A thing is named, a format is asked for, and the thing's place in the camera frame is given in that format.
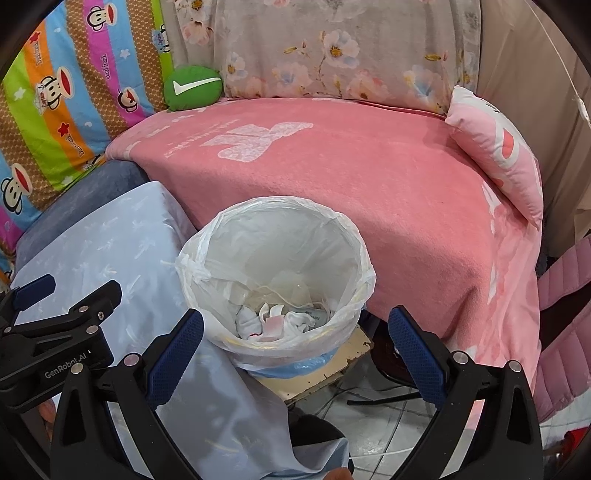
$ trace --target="beige wall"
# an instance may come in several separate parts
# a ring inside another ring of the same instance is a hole
[[[554,23],[535,7],[591,106],[591,79]],[[579,115],[560,58],[525,0],[482,1],[476,93],[497,106],[536,154],[544,182],[545,237],[560,256],[591,228],[591,129]]]

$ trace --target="black chair leg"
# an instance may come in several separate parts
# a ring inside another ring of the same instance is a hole
[[[347,400],[347,405],[370,407],[374,405],[384,405],[386,403],[414,400],[415,398],[421,398],[420,392],[407,393],[404,395],[399,395],[397,397],[380,398],[379,400]]]

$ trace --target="white star print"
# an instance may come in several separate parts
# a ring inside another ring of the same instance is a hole
[[[25,92],[26,90],[23,87],[20,87],[16,92],[14,92],[14,99],[20,100]]]

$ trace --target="colorful striped blanket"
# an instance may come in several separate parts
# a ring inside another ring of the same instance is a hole
[[[2,272],[110,141],[166,108],[172,69],[160,0],[66,0],[38,26],[0,89]]]

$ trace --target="white floor tile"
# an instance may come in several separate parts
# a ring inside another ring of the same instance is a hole
[[[583,420],[576,423],[571,423],[569,425],[558,425],[556,427],[543,427],[543,430],[548,430],[546,435],[546,443],[544,448],[548,448],[555,443],[560,442],[564,439],[564,434],[569,432],[570,430],[577,430],[582,428],[587,428],[589,426],[589,420]]]
[[[578,396],[563,410],[560,410],[551,419],[546,420],[542,426],[558,427],[573,423],[581,423],[591,419],[591,389]]]
[[[367,470],[361,470],[360,468],[355,468],[353,472],[353,479],[354,480],[371,480],[373,472],[368,472]]]
[[[400,450],[413,448],[423,435],[429,422],[431,422],[431,418],[405,410],[402,419],[400,420],[400,424],[396,429],[396,433],[394,434],[394,438],[392,438],[390,445],[388,445],[387,452],[398,452]],[[460,468],[473,436],[474,430],[464,430],[443,475],[453,473]],[[410,451],[407,451],[397,453],[396,455],[384,456],[378,466],[377,472],[393,475],[410,453]]]
[[[328,385],[318,390],[318,392],[308,395],[303,400],[296,402],[295,406],[302,409],[304,413],[315,415],[322,419],[326,415],[333,397],[338,392],[339,390],[337,388]]]
[[[402,412],[393,408],[354,407],[346,401],[350,395],[338,396],[324,417],[347,437],[351,456],[382,453],[398,425]],[[356,467],[374,471],[379,457],[354,459]]]
[[[418,413],[419,415],[426,415],[428,417],[433,417],[437,411],[435,405],[425,402],[422,398],[415,398],[414,400],[407,401],[406,407],[404,407],[404,409],[413,413]]]
[[[405,411],[386,452],[397,452],[414,447],[430,421],[429,417]],[[378,465],[377,473],[393,475],[409,453],[410,451],[384,456]]]
[[[354,393],[369,400],[403,395],[409,391],[408,387],[391,382],[380,374],[369,354],[359,359],[345,373],[339,387],[343,390],[354,388]],[[402,408],[402,404],[392,404],[392,406]]]
[[[542,435],[542,449],[545,449],[548,444],[548,437],[550,435],[550,427],[540,426],[540,434]]]

